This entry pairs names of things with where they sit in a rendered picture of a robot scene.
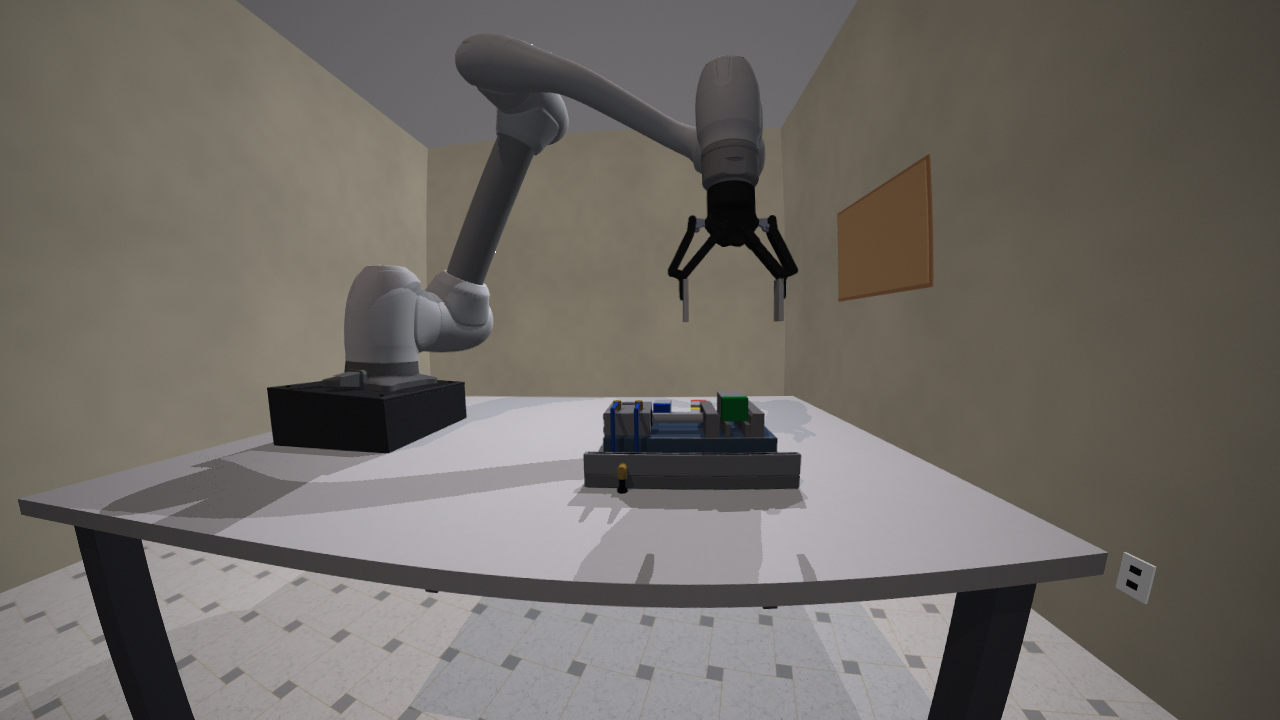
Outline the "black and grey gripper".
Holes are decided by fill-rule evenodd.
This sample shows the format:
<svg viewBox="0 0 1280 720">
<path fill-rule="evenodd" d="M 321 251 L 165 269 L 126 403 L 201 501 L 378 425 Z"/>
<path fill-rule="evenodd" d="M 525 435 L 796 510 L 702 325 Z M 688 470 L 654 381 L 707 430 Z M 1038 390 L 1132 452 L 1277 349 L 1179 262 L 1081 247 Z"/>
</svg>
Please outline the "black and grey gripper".
<svg viewBox="0 0 1280 720">
<path fill-rule="evenodd" d="M 677 268 L 692 241 L 694 232 L 698 233 L 701 227 L 705 227 L 710 237 L 681 272 Z M 762 231 L 765 232 L 781 265 L 786 270 L 754 233 L 756 227 L 762 227 Z M 689 217 L 687 232 L 668 269 L 668 275 L 678 279 L 678 299 L 684 300 L 684 322 L 689 322 L 687 277 L 701 263 L 701 259 L 707 256 L 707 252 L 714 246 L 713 243 L 718 243 L 721 247 L 741 247 L 745 243 L 756 255 L 776 279 L 774 322 L 785 322 L 786 279 L 788 278 L 787 275 L 797 273 L 797 266 L 788 252 L 785 240 L 780 234 L 776 217 L 756 218 L 755 188 L 745 181 L 723 181 L 712 184 L 707 190 L 707 219 Z"/>
</svg>

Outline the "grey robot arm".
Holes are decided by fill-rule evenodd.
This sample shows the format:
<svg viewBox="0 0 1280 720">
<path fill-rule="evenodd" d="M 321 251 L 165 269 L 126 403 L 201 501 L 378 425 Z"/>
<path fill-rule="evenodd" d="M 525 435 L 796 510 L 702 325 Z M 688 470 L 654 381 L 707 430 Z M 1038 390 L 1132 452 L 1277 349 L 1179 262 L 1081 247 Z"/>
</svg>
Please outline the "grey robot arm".
<svg viewBox="0 0 1280 720">
<path fill-rule="evenodd" d="M 723 181 L 756 187 L 765 164 L 759 85 L 744 56 L 718 56 L 703 68 L 696 127 L 575 61 L 506 35 L 465 38 L 454 64 L 497 106 L 497 141 L 449 266 L 426 290 L 404 266 L 365 266 L 346 301 L 346 374 L 323 379 L 323 387 L 393 392 L 436 384 L 436 377 L 419 373 L 420 352 L 463 351 L 488 338 L 493 316 L 484 281 L 532 156 L 568 128 L 561 95 L 689 158 L 704 190 Z"/>
</svg>

